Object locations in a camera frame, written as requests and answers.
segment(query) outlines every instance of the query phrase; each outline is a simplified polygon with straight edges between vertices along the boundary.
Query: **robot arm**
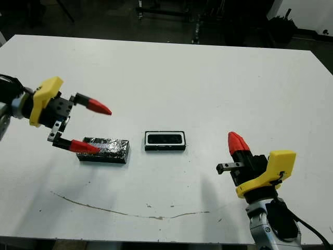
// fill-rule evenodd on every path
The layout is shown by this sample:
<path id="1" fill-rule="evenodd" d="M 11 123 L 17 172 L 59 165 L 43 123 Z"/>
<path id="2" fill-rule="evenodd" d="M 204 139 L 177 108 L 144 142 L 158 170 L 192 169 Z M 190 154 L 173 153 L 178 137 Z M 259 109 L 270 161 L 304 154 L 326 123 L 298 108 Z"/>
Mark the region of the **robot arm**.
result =
<path id="1" fill-rule="evenodd" d="M 235 132 L 228 135 L 232 163 L 218 164 L 218 174 L 230 171 L 239 198 L 245 198 L 249 206 L 252 237 L 260 250 L 301 249 L 301 232 L 297 222 L 314 232 L 332 249 L 328 241 L 314 228 L 292 213 L 285 202 L 278 198 L 283 180 L 291 176 L 296 153 L 272 151 L 268 160 L 264 155 L 252 155 L 249 146 Z"/>
<path id="2" fill-rule="evenodd" d="M 77 93 L 69 100 L 59 91 L 63 81 L 53 77 L 44 81 L 35 91 L 24 87 L 18 79 L 0 74 L 0 140 L 4 136 L 11 116 L 29 119 L 30 125 L 41 124 L 50 128 L 47 140 L 55 147 L 76 153 L 96 154 L 99 149 L 77 140 L 61 138 L 70 119 L 72 107 L 81 104 L 87 109 L 111 115 L 111 111 L 99 101 Z"/>

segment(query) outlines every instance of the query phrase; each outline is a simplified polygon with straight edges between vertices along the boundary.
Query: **black box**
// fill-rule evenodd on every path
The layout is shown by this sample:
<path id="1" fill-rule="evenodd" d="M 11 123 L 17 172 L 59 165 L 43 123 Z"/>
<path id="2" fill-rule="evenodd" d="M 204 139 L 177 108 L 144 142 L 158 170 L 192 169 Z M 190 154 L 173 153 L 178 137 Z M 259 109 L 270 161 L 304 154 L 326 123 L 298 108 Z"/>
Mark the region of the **black box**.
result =
<path id="1" fill-rule="evenodd" d="M 184 131 L 146 131 L 145 151 L 184 151 Z"/>
<path id="2" fill-rule="evenodd" d="M 98 154 L 77 153 L 80 161 L 97 161 L 101 163 L 126 163 L 130 149 L 128 140 L 85 137 L 83 142 L 100 148 Z"/>

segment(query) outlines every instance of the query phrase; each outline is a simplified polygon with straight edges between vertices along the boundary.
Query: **foil-wrapped block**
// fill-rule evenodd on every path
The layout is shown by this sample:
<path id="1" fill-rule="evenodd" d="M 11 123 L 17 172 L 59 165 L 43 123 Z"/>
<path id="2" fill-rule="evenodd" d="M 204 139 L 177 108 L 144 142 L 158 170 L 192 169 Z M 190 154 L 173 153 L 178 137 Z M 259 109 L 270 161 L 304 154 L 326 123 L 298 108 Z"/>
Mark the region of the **foil-wrapped block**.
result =
<path id="1" fill-rule="evenodd" d="M 100 148 L 98 154 L 77 153 L 80 161 L 97 161 L 101 163 L 126 163 L 130 149 L 128 140 L 85 137 L 83 142 Z"/>

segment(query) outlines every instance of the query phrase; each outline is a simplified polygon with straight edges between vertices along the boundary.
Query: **brown stain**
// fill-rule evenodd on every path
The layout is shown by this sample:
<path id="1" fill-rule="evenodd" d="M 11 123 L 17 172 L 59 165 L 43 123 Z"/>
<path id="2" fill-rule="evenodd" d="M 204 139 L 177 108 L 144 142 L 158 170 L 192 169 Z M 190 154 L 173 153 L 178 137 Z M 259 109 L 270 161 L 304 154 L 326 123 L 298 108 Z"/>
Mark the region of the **brown stain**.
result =
<path id="1" fill-rule="evenodd" d="M 181 216 L 188 216 L 188 215 L 197 215 L 197 214 L 206 214 L 206 213 L 210 213 L 209 211 L 200 211 L 200 212 L 187 212 L 184 214 L 180 214 L 180 215 L 176 215 L 176 216 L 172 216 L 172 217 L 164 217 L 164 216 L 141 216 L 141 215 L 131 215 L 131 214 L 126 214 L 124 212 L 119 212 L 119 211 L 115 211 L 115 210 L 111 210 L 111 209 L 106 209 L 106 208 L 102 208 L 102 207 L 96 207 L 96 206 L 92 206 L 89 204 L 83 204 L 81 202 L 76 202 L 72 199 L 68 199 L 65 196 L 62 196 L 60 194 L 57 194 L 53 191 L 50 191 L 52 194 L 64 199 L 65 201 L 68 201 L 70 203 L 79 205 L 79 206 L 83 206 L 83 207 L 87 207 L 87 208 L 93 208 L 93 209 L 97 209 L 97 210 L 101 210 L 101 211 L 105 211 L 105 212 L 109 212 L 109 213 L 114 213 L 114 214 L 118 214 L 118 215 L 126 215 L 126 216 L 131 216 L 131 217 L 139 217 L 139 218 L 146 218 L 146 219 L 156 219 L 156 220 L 163 220 L 163 219 L 175 219 Z"/>

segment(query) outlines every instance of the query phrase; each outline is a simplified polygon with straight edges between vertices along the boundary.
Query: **table surface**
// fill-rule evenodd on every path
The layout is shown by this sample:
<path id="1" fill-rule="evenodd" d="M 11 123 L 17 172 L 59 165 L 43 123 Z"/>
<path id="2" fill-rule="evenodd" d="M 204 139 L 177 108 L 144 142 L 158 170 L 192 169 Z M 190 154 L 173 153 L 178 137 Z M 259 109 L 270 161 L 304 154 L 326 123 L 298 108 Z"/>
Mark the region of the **table surface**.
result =
<path id="1" fill-rule="evenodd" d="M 227 134 L 254 154 L 297 152 L 279 189 L 333 243 L 333 77 L 309 51 L 16 35 L 1 73 L 36 88 L 64 80 L 111 117 L 76 106 L 63 135 L 130 141 L 125 165 L 79 162 L 49 129 L 12 119 L 0 143 L 0 235 L 51 239 L 251 244 L 245 200 L 218 163 Z M 145 152 L 147 130 L 183 130 L 184 152 Z M 303 244 L 319 239 L 300 226 Z"/>

